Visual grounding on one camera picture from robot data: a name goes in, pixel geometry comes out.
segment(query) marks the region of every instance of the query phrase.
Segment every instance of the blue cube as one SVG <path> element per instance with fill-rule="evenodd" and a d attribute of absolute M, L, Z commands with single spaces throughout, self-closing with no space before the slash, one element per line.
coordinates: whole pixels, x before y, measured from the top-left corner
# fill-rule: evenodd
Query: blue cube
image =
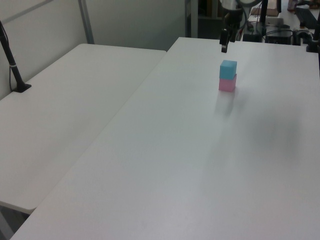
<path fill-rule="evenodd" d="M 220 79 L 233 80 L 237 72 L 237 62 L 223 60 L 220 65 Z"/>

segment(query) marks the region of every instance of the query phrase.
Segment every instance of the floor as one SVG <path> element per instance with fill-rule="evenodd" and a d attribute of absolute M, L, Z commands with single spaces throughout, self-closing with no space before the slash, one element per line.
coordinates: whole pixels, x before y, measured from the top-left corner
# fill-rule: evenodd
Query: floor
<path fill-rule="evenodd" d="M 28 216 L 28 214 L 0 206 L 0 240 L 9 240 Z"/>

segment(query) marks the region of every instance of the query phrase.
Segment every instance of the microphone stand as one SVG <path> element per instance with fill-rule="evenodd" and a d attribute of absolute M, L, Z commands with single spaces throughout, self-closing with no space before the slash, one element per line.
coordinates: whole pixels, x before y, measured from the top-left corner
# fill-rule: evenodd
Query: microphone stand
<path fill-rule="evenodd" d="M 9 47 L 9 42 L 6 37 L 4 26 L 2 25 L 1 21 L 0 21 L 0 41 L 16 81 L 16 88 L 13 89 L 12 91 L 17 93 L 23 93 L 25 90 L 29 89 L 31 85 L 26 84 L 22 81 L 16 61 Z"/>

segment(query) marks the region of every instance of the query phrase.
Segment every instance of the white partition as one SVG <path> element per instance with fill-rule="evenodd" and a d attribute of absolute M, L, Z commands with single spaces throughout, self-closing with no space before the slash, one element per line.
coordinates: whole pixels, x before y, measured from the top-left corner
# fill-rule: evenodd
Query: white partition
<path fill-rule="evenodd" d="M 87 0 L 95 44 L 167 51 L 186 35 L 185 0 Z"/>

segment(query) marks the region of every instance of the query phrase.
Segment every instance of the pink cube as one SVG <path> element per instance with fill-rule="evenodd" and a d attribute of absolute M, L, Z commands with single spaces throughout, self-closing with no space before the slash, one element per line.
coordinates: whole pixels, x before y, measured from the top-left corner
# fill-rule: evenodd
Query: pink cube
<path fill-rule="evenodd" d="M 220 78 L 219 90 L 224 92 L 233 92 L 236 87 L 237 74 L 234 76 L 233 80 Z"/>

